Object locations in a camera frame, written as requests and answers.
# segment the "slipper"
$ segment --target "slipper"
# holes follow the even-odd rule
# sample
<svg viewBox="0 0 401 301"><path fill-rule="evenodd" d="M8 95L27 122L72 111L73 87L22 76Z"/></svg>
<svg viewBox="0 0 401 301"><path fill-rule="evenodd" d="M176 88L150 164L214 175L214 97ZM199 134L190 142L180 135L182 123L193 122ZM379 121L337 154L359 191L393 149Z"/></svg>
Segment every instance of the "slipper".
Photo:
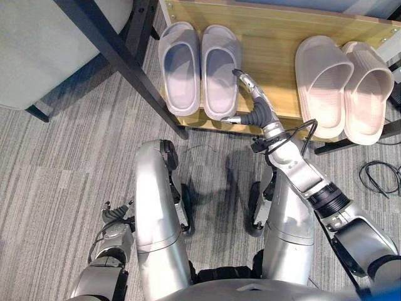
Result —
<svg viewBox="0 0 401 301"><path fill-rule="evenodd" d="M312 36L296 51L295 75L303 121L318 121L315 136L337 137L345 126L344 87L353 64L327 36Z"/></svg>
<svg viewBox="0 0 401 301"><path fill-rule="evenodd" d="M345 86L345 128L356 144L376 143L383 130L386 100L394 87L392 72L368 44L348 42L343 52L355 70Z"/></svg>
<svg viewBox="0 0 401 301"><path fill-rule="evenodd" d="M221 25L211 25L202 39L204 109L209 118L220 120L237 110L238 86L233 69L240 68L241 45L236 35Z"/></svg>
<svg viewBox="0 0 401 301"><path fill-rule="evenodd" d="M188 22L176 22L162 33L159 62L167 108L176 116L188 116L201 103L199 40Z"/></svg>

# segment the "wooden shelf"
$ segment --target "wooden shelf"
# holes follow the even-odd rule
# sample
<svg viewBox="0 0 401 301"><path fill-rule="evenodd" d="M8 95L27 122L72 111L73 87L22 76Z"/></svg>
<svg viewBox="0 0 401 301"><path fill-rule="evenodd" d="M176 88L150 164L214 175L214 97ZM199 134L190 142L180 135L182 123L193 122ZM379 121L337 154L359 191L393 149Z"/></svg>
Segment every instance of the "wooden shelf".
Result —
<svg viewBox="0 0 401 301"><path fill-rule="evenodd" d="M364 41L377 48L382 39L393 35L393 29L401 29L401 23L396 21L234 0L169 0L167 3L169 15L174 16L171 21L189 22L200 40L202 32L211 24L227 26L236 34L242 48L241 68L261 86L287 128L301 123L294 59L304 39L321 34L332 38L338 46L348 41ZM203 129L261 133L254 127L209 120L202 104L200 107L194 115L179 117L180 123ZM249 95L240 91L237 111L246 113L252 107Z"/></svg>
<svg viewBox="0 0 401 301"><path fill-rule="evenodd" d="M242 124L225 124L220 121L211 120L205 113L203 109L198 110L195 114L190 116L180 117L177 116L180 124L186 127L195 127L206 130L220 130L223 132L235 132L250 135L262 135L262 130L259 127L252 125L242 125ZM285 129L293 129L303 122L297 119L286 119L280 118L280 121ZM299 132L297 137L303 140L308 135L307 130L302 130ZM325 141L325 142L335 142L338 138L334 139L321 139L317 137L312 138L313 141Z"/></svg>

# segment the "gray carpet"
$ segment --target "gray carpet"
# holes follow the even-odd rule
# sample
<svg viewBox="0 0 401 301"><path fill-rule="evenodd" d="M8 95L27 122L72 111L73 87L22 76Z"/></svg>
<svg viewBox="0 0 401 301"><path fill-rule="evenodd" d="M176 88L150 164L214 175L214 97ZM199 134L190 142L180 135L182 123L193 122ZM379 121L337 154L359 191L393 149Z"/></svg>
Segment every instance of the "gray carpet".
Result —
<svg viewBox="0 0 401 301"><path fill-rule="evenodd" d="M159 32L165 26L160 12L155 26ZM42 99L38 106L50 112L48 124L23 111L0 109L0 300L67 298L101 227L101 205L120 205L134 195L135 150L146 140L170 139L177 148L179 174L194 202L196 232L185 242L197 270L251 266L263 247L263 238L244 230L249 188L264 166L263 156L251 152L251 137L189 130L188 140L179 139L103 62L97 58ZM154 41L143 67L159 87ZM389 109L387 118L399 114ZM371 193L357 177L359 167L373 159L400 165L399 145L309 157L400 246L401 199ZM392 183L388 174L380 176ZM132 252L126 300L141 300ZM350 286L317 227L311 278L325 290Z"/></svg>

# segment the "black cable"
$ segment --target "black cable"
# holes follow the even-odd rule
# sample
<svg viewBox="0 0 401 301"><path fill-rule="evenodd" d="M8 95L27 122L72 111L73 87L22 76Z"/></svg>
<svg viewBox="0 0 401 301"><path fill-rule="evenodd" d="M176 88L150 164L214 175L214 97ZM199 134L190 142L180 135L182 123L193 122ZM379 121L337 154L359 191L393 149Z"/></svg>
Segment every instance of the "black cable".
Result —
<svg viewBox="0 0 401 301"><path fill-rule="evenodd" d="M301 124L299 127L295 127L293 129L286 130L285 132L293 132L287 139L285 139L282 143L274 147L273 149L268 151L268 155L272 154L274 151L276 151L279 147L282 147L285 143L290 141L299 131L309 127L312 125L311 130L309 131L308 137L306 138L306 141L304 142L302 149L301 149L301 154L302 156L305 154L306 147L308 146L309 141L311 140L313 134L316 131L316 128L318 126L318 122L316 119L311 119L303 124Z"/></svg>
<svg viewBox="0 0 401 301"><path fill-rule="evenodd" d="M389 189L386 191L383 187L381 187L378 182L372 177L370 174L370 168L372 166L384 166L390 169L390 171L393 173L395 176L395 182L397 183L397 187ZM363 179L362 174L363 171L365 171L366 176L368 177L368 180L370 183L367 183L366 180ZM396 167L394 165L391 165L390 163L375 160L368 162L364 164L361 169L359 170L359 179L361 180L362 184L369 190L374 193L380 193L383 194L387 199L389 198L388 195L391 193L398 192L398 195L401 196L401 166Z"/></svg>
<svg viewBox="0 0 401 301"><path fill-rule="evenodd" d="M319 290L320 287L316 284L315 281L313 281L313 279L311 277L308 277L309 281Z"/></svg>
<svg viewBox="0 0 401 301"><path fill-rule="evenodd" d="M104 231L106 231L107 229L109 229L111 226L113 226L113 225L115 225L115 224L117 224L117 223L123 223L124 222L124 220L123 219L121 219L121 218L117 218L117 219L114 219L113 221L109 221L107 224L105 224L104 226L103 226L103 228L96 234L96 236L95 236L95 239L94 239L94 241L93 241L93 243L92 243L92 245L91 245L91 247L90 247L90 249L89 249L89 254L88 254L88 264L90 264L91 262L92 262L92 253L93 253L93 250L95 249L95 247L96 247L96 245L97 245L97 243L99 242L99 241L101 241L101 240L103 240L103 238L98 238Z"/></svg>
<svg viewBox="0 0 401 301"><path fill-rule="evenodd" d="M395 142L395 143L383 143L383 142L376 142L377 144L380 144L380 145L399 145L399 144L401 144L401 141L398 141L398 142Z"/></svg>
<svg viewBox="0 0 401 301"><path fill-rule="evenodd" d="M387 121L387 122L392 122L390 119L387 119L387 118L385 118L385 120ZM395 142L395 143L383 143L383 142L380 142L380 141L378 141L378 142L376 142L377 144L380 144L380 145L400 145L401 144L401 141L398 141L398 142Z"/></svg>
<svg viewBox="0 0 401 301"><path fill-rule="evenodd" d="M302 156L305 156L306 148L308 147L308 144L309 144L313 134L316 132L316 129L318 128L317 120L316 119L312 119L312 121L315 121L315 122L313 122L311 130L309 131L309 134L308 134L304 144L302 145L302 149L301 149L301 155Z"/></svg>

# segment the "humanoid robot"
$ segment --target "humanoid robot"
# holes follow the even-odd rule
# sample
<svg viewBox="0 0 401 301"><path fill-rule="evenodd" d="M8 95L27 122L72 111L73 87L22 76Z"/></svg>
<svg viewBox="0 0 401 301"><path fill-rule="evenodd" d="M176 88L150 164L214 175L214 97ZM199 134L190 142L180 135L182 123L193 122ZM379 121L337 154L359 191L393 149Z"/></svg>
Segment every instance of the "humanoid robot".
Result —
<svg viewBox="0 0 401 301"><path fill-rule="evenodd" d="M254 100L248 115L223 122L257 125L263 138L252 145L265 151L266 169L254 184L250 223L264 232L264 250L251 270L224 267L196 274L183 235L194 230L190 199L176 173L178 157L167 140L144 143L137 152L135 220L124 218L130 201L102 210L105 226L90 250L88 266L78 277L68 301L125 300L131 246L136 235L138 265L147 301L153 300L358 300L382 292L401 293L401 256L393 241L348 199L316 166L303 158L315 120L284 130L267 96L241 70L234 75ZM302 128L310 135L298 150L291 141ZM313 257L313 219L317 218L356 293L333 294L307 287ZM95 245L102 241L92 261ZM361 289L354 276L370 279Z"/></svg>

